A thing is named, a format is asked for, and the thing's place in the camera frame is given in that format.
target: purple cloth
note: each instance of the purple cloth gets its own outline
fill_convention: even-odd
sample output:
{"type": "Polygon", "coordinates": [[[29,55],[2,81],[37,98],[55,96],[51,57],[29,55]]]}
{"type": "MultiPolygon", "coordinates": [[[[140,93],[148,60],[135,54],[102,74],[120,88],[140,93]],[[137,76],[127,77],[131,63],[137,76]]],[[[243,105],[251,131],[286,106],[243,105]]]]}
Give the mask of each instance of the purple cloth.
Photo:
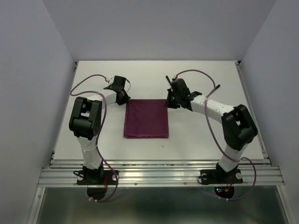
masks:
{"type": "Polygon", "coordinates": [[[168,138],[165,99],[131,99],[127,103],[124,137],[168,138]]]}

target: gray wall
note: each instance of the gray wall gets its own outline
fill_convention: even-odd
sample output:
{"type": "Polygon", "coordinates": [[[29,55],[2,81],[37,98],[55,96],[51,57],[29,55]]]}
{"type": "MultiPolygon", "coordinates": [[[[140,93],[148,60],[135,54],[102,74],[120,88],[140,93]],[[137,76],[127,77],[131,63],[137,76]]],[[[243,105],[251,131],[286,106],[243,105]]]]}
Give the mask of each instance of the gray wall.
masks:
{"type": "Polygon", "coordinates": [[[299,1],[278,0],[241,67],[271,161],[299,220],[299,1]]]}
{"type": "Polygon", "coordinates": [[[43,0],[75,60],[243,58],[274,0],[43,0]]]}
{"type": "Polygon", "coordinates": [[[0,2],[0,223],[26,223],[55,144],[73,59],[40,0],[0,2]]]}

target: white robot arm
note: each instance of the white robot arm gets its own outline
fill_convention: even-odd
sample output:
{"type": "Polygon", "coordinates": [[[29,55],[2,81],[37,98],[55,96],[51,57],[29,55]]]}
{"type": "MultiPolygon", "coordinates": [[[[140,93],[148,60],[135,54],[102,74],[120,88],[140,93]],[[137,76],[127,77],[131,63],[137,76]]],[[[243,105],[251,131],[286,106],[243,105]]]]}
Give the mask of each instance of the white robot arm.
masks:
{"type": "Polygon", "coordinates": [[[100,94],[75,99],[69,129],[77,137],[84,159],[83,170],[78,171],[76,175],[88,180],[90,184],[99,183],[104,174],[103,161],[96,148],[97,136],[102,128],[102,109],[105,108],[102,96],[105,97],[107,106],[114,103],[118,105],[127,103],[130,97],[124,90],[125,82],[126,78],[115,76],[113,83],[99,92],[100,94]]]}
{"type": "Polygon", "coordinates": [[[170,81],[165,106],[168,108],[183,107],[193,112],[206,114],[222,124],[224,139],[227,143],[224,154],[216,165],[216,170],[201,170],[207,177],[202,184],[227,183],[237,172],[238,161],[247,145],[257,136],[257,128],[244,105],[230,106],[210,100],[200,92],[190,92],[183,79],[170,81]]]}

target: aluminum frame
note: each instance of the aluminum frame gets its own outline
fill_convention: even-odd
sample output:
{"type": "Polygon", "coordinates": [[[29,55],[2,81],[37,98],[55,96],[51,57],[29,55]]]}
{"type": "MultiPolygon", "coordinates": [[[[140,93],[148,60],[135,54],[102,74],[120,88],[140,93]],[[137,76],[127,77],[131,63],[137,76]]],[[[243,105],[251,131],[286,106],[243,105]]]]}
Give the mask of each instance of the aluminum frame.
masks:
{"type": "MultiPolygon", "coordinates": [[[[296,223],[295,215],[292,211],[290,201],[288,199],[285,182],[279,167],[272,167],[271,161],[266,152],[263,138],[252,108],[250,98],[246,86],[243,81],[242,72],[238,62],[235,62],[236,69],[242,84],[242,88],[252,114],[253,120],[258,128],[258,139],[262,147],[263,160],[253,160],[257,170],[257,182],[259,186],[277,186],[283,209],[287,216],[288,222],[296,223]]],[[[197,182],[201,169],[213,169],[218,160],[208,161],[108,161],[109,164],[120,171],[118,187],[213,187],[216,185],[201,185],[197,182]]],[[[45,189],[48,187],[86,187],[76,184],[77,178],[73,175],[73,171],[82,167],[82,160],[54,160],[50,165],[42,169],[33,206],[29,216],[28,223],[36,224],[38,214],[43,202],[45,189]]],[[[239,169],[243,175],[243,184],[238,186],[252,185],[254,172],[252,166],[247,161],[241,161],[239,169]]]]}

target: white tabletop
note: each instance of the white tabletop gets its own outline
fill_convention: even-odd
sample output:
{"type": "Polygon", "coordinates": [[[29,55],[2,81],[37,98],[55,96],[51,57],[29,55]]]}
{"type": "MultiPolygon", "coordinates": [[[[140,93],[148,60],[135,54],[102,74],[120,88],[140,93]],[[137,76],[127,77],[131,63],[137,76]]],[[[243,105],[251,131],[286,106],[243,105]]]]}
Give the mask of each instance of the white tabletop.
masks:
{"type": "MultiPolygon", "coordinates": [[[[118,75],[126,77],[132,84],[128,95],[132,99],[166,99],[169,84],[165,79],[182,70],[202,70],[212,76],[221,87],[210,97],[227,104],[247,106],[241,82],[233,61],[80,61],[73,86],[92,74],[109,78],[118,75]]],[[[190,91],[207,95],[213,88],[204,75],[188,72],[180,76],[190,91]]],[[[76,92],[101,91],[107,83],[100,77],[93,77],[78,87],[76,92]]],[[[83,159],[80,145],[68,128],[71,111],[76,97],[70,97],[58,137],[55,160],[83,159]]],[[[168,139],[126,139],[123,137],[126,105],[110,105],[104,124],[99,148],[108,160],[217,160],[221,158],[209,132],[204,115],[187,109],[168,109],[168,139]]],[[[211,120],[215,135],[224,148],[226,143],[221,125],[211,120]]],[[[247,147],[244,156],[263,159],[256,137],[247,147]]]]}

